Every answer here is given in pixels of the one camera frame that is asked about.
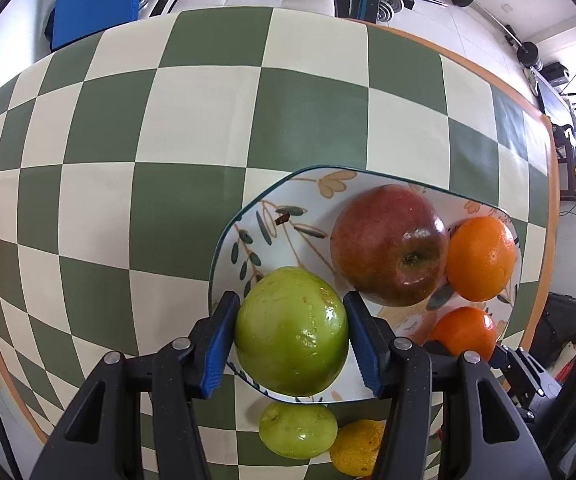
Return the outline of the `floor barbell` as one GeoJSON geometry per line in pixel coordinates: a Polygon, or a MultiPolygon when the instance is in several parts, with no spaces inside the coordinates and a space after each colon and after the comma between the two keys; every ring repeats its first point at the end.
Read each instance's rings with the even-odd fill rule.
{"type": "Polygon", "coordinates": [[[527,70],[541,70],[542,57],[540,56],[537,44],[533,41],[522,40],[516,34],[514,28],[507,23],[501,21],[492,12],[478,3],[478,0],[450,0],[453,6],[460,9],[473,8],[478,14],[482,14],[487,21],[493,23],[504,36],[507,44],[514,50],[516,60],[527,70]]]}

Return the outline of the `small yellow lemon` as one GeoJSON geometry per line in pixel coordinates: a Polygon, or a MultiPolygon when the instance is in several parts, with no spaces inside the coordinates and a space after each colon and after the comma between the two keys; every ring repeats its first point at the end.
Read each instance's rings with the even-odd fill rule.
{"type": "Polygon", "coordinates": [[[370,477],[375,469],[385,422],[361,419],[343,426],[329,450],[337,471],[353,478],[370,477]]]}

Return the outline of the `large green apple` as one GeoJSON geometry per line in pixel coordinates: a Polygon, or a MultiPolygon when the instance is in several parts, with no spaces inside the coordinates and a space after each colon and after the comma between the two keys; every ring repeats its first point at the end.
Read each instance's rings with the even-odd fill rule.
{"type": "Polygon", "coordinates": [[[308,270],[284,266],[243,300],[235,346],[245,374],[286,396],[312,396],[340,374],[349,322],[335,290],[308,270]]]}

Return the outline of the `red apple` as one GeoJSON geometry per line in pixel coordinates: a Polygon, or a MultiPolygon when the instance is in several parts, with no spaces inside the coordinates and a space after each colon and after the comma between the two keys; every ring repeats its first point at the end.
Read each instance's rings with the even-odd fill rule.
{"type": "Polygon", "coordinates": [[[448,232],[429,200],[388,184],[356,196],[335,221],[335,271],[378,304],[408,307],[429,297],[444,274],[448,232]]]}

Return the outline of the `green checkered tablecloth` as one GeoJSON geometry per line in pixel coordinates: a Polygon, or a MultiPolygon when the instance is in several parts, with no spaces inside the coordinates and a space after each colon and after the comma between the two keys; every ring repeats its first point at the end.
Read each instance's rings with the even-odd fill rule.
{"type": "Polygon", "coordinates": [[[522,270],[502,341],[529,344],[552,261],[549,165],[542,116],[504,78],[395,28],[244,6],[46,56],[0,88],[0,414],[21,471],[107,352],[157,351],[207,315],[223,230],[304,168],[506,211],[522,270]]]}

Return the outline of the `bright orange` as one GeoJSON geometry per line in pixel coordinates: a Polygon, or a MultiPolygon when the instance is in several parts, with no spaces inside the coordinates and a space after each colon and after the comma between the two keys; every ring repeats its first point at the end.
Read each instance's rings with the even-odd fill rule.
{"type": "Polygon", "coordinates": [[[494,217],[461,223],[450,238],[446,278],[466,300],[486,301],[504,290],[516,263],[508,226],[494,217]]]}
{"type": "Polygon", "coordinates": [[[439,342],[453,356],[474,351],[488,361],[496,347],[497,330],[493,318],[483,310],[461,307],[437,321],[428,341],[439,342]]]}

